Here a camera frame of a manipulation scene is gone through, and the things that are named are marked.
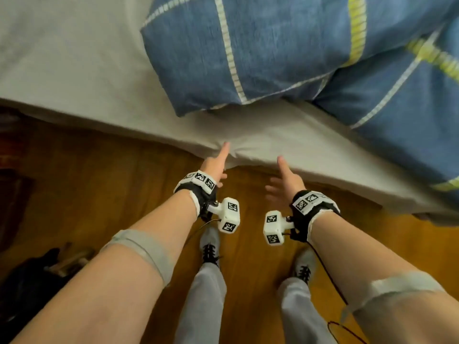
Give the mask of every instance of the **black shoelace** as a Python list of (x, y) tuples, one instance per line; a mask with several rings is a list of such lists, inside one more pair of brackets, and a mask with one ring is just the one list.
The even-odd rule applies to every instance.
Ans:
[(213, 263), (218, 266), (217, 261), (219, 260), (219, 256), (215, 256), (215, 246), (211, 243), (208, 243), (204, 246), (202, 251), (202, 259), (204, 263)]
[(297, 277), (300, 278), (305, 283), (308, 283), (309, 278), (311, 277), (311, 270), (307, 266), (301, 266), (300, 272), (298, 273)]

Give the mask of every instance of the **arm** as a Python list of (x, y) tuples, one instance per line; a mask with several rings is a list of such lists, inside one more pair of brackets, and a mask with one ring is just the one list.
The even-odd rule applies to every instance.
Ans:
[[(217, 182), (226, 178), (229, 150), (226, 143), (201, 170)], [(181, 190), (130, 229), (154, 236), (175, 264), (195, 220), (195, 204), (188, 190)], [(138, 343), (163, 288), (158, 271), (142, 257), (123, 245), (110, 245), (12, 343)]]
[[(294, 195), (305, 190), (300, 176), (291, 172), (287, 162), (278, 158), (282, 179), (271, 179), (266, 186), (267, 198), (278, 203), (290, 203)], [(330, 276), (350, 304), (363, 300), (367, 286), (418, 269), (383, 244), (332, 212), (322, 213), (314, 222), (309, 238), (324, 262)], [(446, 293), (416, 292), (393, 303), (380, 304), (382, 316), (369, 320), (359, 312), (365, 334), (373, 341), (399, 342), (418, 340), (427, 343), (459, 341), (459, 303)]]

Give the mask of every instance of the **person's right arm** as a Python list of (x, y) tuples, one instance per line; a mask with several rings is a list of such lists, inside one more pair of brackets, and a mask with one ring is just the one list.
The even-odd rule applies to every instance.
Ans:
[[(268, 199), (291, 203), (305, 186), (282, 157), (278, 165), (282, 179), (272, 179), (274, 186), (266, 187)], [(363, 301), (372, 281), (418, 270), (333, 212), (314, 221), (309, 241), (349, 304)], [(378, 317), (355, 314), (372, 342), (459, 343), (459, 303), (448, 294), (415, 292), (379, 303)]]

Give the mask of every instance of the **person's left hand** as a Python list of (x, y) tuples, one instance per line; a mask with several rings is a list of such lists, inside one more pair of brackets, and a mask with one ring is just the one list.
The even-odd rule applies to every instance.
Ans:
[(220, 180), (226, 179), (228, 177), (223, 173), (223, 171), (225, 170), (225, 162), (230, 150), (229, 145), (229, 142), (225, 142), (222, 146), (222, 149), (220, 150), (219, 155), (215, 158), (207, 158), (199, 169), (202, 172), (212, 176), (212, 178), (217, 182), (218, 187), (223, 186)]

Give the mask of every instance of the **gray sneaker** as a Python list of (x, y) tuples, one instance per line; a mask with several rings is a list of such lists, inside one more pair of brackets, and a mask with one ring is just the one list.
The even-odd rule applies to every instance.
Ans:
[(312, 279), (316, 268), (315, 253), (312, 248), (307, 248), (296, 258), (293, 276), (308, 284)]
[(219, 231), (215, 227), (206, 228), (201, 236), (199, 249), (202, 251), (203, 263), (213, 263), (220, 268), (220, 237)]

